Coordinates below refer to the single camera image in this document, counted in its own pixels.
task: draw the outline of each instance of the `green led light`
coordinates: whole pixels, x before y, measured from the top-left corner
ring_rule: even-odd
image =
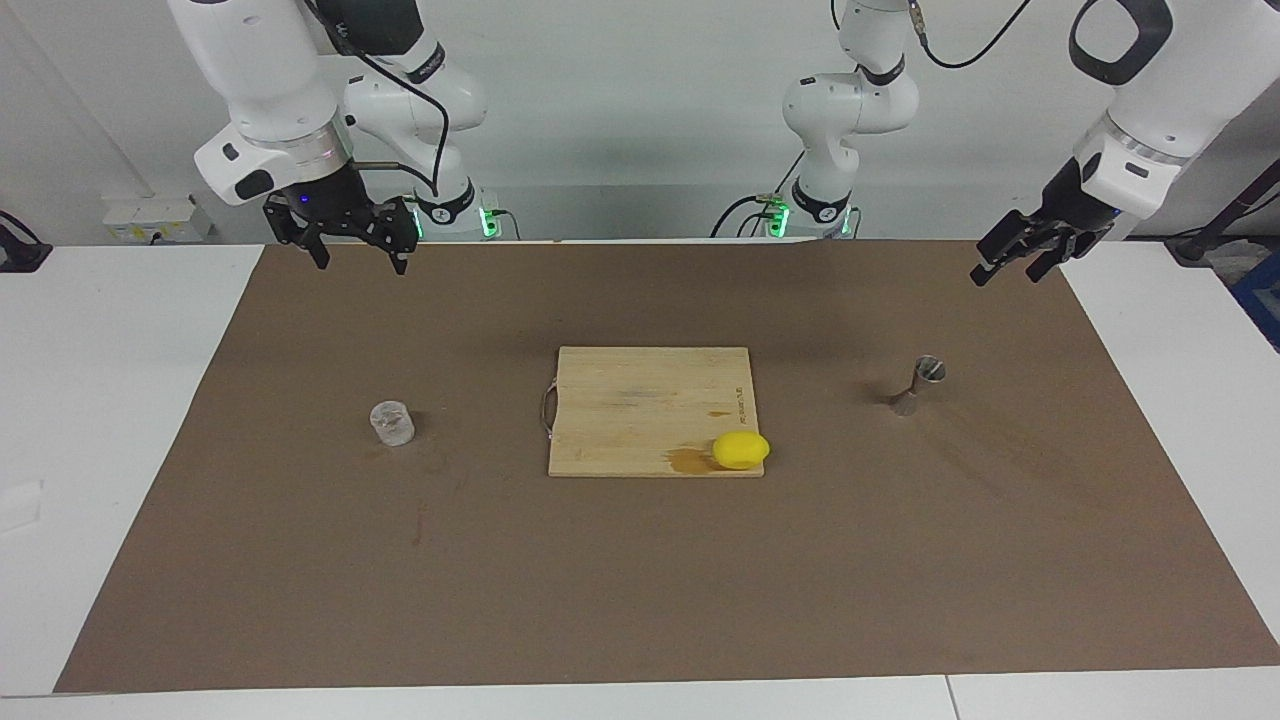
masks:
[[[485,240],[497,237],[498,234],[498,220],[494,219],[493,213],[480,208],[480,229],[484,231]]]
[[[786,204],[778,204],[774,208],[777,210],[773,213],[773,219],[769,220],[769,234],[783,237],[787,234],[787,223],[791,220],[791,208]]]
[[[417,217],[417,208],[413,208],[410,213],[413,214],[413,224],[417,225],[417,238],[422,240],[426,237],[426,233],[422,231],[422,218]]]

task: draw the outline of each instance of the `metal jigger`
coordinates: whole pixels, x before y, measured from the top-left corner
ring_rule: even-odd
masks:
[[[888,406],[899,418],[914,415],[920,405],[920,391],[945,380],[947,366],[942,360],[932,355],[924,355],[915,361],[915,374],[911,375],[911,387],[893,396]]]

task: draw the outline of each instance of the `cutting board handle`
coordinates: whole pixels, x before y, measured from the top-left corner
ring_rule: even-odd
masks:
[[[547,386],[547,391],[543,392],[543,406],[541,406],[541,419],[543,429],[547,430],[547,439],[552,439],[552,425],[556,424],[556,414],[548,407],[548,401],[552,398],[552,393],[557,392],[556,379],[552,378],[552,384]]]

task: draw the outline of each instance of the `blue object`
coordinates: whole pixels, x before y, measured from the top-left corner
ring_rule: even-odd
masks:
[[[1272,252],[1235,283],[1231,295],[1271,345],[1280,348],[1280,252]]]

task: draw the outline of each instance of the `clear glass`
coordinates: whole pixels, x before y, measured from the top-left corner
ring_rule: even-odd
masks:
[[[387,447],[399,447],[413,439],[413,419],[403,402],[388,400],[379,402],[369,413],[369,424],[378,433],[378,439]]]

